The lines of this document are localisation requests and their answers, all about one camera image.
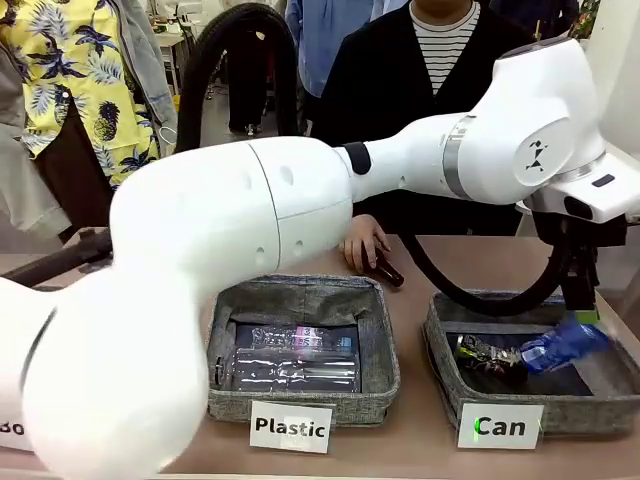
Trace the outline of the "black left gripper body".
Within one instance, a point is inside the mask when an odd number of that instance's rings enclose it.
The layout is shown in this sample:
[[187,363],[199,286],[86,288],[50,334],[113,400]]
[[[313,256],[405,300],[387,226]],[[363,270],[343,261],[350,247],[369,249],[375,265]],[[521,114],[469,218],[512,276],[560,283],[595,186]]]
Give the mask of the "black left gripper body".
[[570,253],[569,271],[589,277],[593,287],[599,284],[596,273],[598,249],[626,244],[628,221],[624,214],[604,223],[595,223],[558,213],[533,213],[538,237],[547,245],[563,246]]

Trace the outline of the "person's right hand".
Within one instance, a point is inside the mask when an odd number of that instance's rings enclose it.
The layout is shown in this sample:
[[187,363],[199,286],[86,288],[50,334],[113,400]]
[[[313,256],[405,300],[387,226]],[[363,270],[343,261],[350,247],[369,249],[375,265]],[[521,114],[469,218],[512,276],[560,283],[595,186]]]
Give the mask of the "person's right hand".
[[363,273],[366,267],[374,269],[377,249],[384,253],[391,251],[388,238],[377,220],[368,214],[353,217],[340,246],[347,265],[357,273]]

